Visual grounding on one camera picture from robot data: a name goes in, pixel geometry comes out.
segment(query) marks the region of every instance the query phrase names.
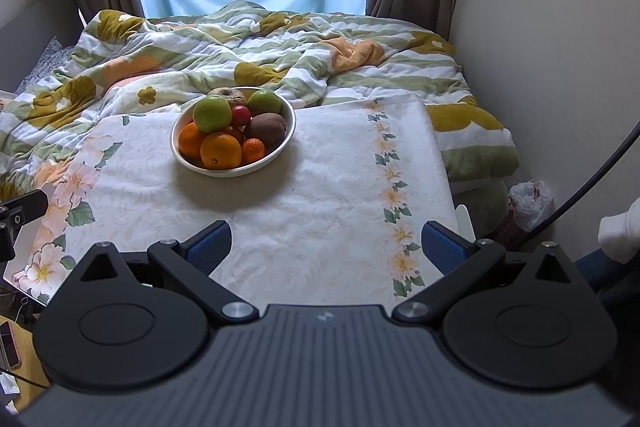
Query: fruit bowl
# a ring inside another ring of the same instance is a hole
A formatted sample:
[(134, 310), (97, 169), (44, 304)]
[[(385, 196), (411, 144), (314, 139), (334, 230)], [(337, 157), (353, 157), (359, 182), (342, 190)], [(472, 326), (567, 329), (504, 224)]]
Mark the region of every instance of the fruit bowl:
[[(244, 97), (247, 99), (249, 99), (249, 97), (255, 91), (261, 90), (259, 87), (236, 87), (235, 89), (240, 90), (242, 94), (244, 94)], [(171, 152), (174, 154), (178, 162), (180, 162), (182, 165), (184, 165), (188, 169), (194, 172), (198, 172), (199, 174), (204, 174), (205, 176), (210, 176), (212, 178), (234, 178), (236, 176), (249, 174), (249, 172), (254, 172), (254, 171), (257, 171), (258, 169), (263, 168), (265, 165), (268, 165), (274, 159), (276, 159), (277, 156), (284, 150), (284, 148), (289, 143), (289, 140), (291, 140), (291, 137), (293, 136), (293, 132), (296, 129), (296, 114), (295, 114), (295, 111), (293, 110), (293, 107), (291, 107), (291, 104), (287, 102), (287, 100), (285, 100), (283, 97), (281, 97), (280, 95), (278, 95), (278, 97), (282, 101), (280, 115), (281, 117), (284, 118), (284, 121), (287, 124), (287, 132), (285, 134), (285, 137), (282, 143), (278, 145), (276, 149), (274, 149), (271, 153), (269, 153), (264, 158), (258, 160), (257, 162), (250, 163), (249, 165), (243, 165), (235, 169), (225, 169), (225, 170), (216, 171), (216, 170), (203, 169), (201, 167), (195, 166), (194, 164), (190, 163), (188, 160), (182, 157), (182, 155), (178, 151), (178, 136), (180, 135), (180, 131), (182, 130), (182, 128), (185, 127), (188, 123), (190, 123), (193, 120), (193, 116), (192, 116), (193, 109), (195, 107), (197, 100), (194, 100), (189, 107), (185, 108), (185, 110), (181, 112), (180, 116), (175, 121), (174, 128), (171, 131)]]

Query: plastic bag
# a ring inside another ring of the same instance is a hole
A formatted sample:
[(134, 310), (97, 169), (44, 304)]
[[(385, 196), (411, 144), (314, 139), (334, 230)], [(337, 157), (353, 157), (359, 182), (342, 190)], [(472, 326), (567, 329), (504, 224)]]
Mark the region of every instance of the plastic bag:
[(554, 199), (540, 180), (513, 185), (509, 198), (514, 207), (513, 222), (525, 232), (535, 229), (551, 215)]

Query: round metal screw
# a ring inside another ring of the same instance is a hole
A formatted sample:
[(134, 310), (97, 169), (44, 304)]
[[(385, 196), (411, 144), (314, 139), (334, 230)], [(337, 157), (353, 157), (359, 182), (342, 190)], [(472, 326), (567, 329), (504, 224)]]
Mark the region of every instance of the round metal screw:
[(230, 319), (245, 319), (254, 312), (254, 307), (246, 302), (228, 302), (222, 306), (222, 312)]
[(429, 312), (429, 307), (422, 302), (404, 302), (396, 308), (398, 314), (406, 319), (419, 319)]

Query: mandarin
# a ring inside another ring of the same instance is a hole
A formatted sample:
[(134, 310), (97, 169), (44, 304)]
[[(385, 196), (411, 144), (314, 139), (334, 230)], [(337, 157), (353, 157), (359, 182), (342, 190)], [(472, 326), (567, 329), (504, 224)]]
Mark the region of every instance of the mandarin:
[(242, 144), (242, 159), (254, 163), (264, 158), (264, 143), (257, 138), (249, 138)]
[(178, 135), (178, 151), (185, 158), (200, 159), (200, 147), (204, 139), (209, 136), (196, 127), (193, 122), (185, 125)]
[(207, 169), (235, 169), (242, 163), (242, 147), (230, 134), (215, 132), (202, 142), (200, 158)]

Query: smartphone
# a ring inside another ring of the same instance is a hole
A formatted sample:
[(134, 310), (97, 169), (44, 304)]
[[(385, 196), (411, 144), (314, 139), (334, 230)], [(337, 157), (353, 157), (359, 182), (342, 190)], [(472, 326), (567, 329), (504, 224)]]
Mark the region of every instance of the smartphone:
[(9, 322), (0, 324), (0, 347), (2, 348), (2, 357), (7, 367), (9, 369), (20, 367), (20, 355), (18, 355), (18, 348), (15, 346), (14, 332)]

